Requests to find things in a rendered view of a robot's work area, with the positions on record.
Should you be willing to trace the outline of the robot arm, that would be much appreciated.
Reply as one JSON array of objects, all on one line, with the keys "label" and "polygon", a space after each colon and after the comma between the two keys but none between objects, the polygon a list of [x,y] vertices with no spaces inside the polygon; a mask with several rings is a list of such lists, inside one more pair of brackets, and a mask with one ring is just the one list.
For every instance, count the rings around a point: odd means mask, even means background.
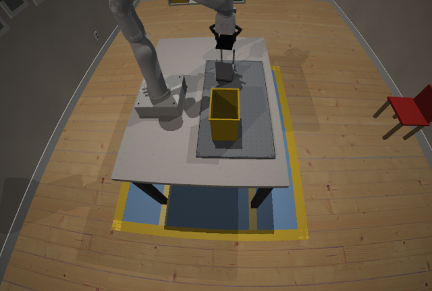
[{"label": "robot arm", "polygon": [[[193,0],[214,9],[220,16],[236,14],[234,0]],[[224,3],[225,2],[225,3]],[[165,98],[170,87],[165,83],[157,53],[150,42],[140,18],[133,6],[133,0],[109,0],[110,10],[119,25],[122,34],[128,40],[147,86],[142,86],[151,99]],[[144,32],[145,31],[145,32]],[[146,90],[147,89],[147,90]]]}]

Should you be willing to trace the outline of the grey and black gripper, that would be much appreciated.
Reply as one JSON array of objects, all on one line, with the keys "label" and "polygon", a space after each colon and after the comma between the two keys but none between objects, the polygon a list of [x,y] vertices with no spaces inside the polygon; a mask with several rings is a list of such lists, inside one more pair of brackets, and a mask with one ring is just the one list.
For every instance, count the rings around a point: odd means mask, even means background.
[{"label": "grey and black gripper", "polygon": [[[213,29],[214,27],[215,30]],[[216,42],[219,40],[219,34],[232,34],[233,44],[234,41],[236,41],[236,36],[238,36],[242,31],[241,27],[236,25],[234,13],[230,16],[220,16],[218,13],[216,13],[215,24],[210,26],[209,29],[215,35]],[[235,29],[238,31],[236,32]]]}]

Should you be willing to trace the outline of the olive-yellow open-top bin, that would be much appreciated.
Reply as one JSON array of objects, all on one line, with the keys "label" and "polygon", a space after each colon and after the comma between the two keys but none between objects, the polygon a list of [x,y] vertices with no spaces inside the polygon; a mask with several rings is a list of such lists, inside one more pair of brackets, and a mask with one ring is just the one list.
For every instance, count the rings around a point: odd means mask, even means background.
[{"label": "olive-yellow open-top bin", "polygon": [[209,121],[212,140],[237,141],[240,122],[239,88],[212,88]]}]

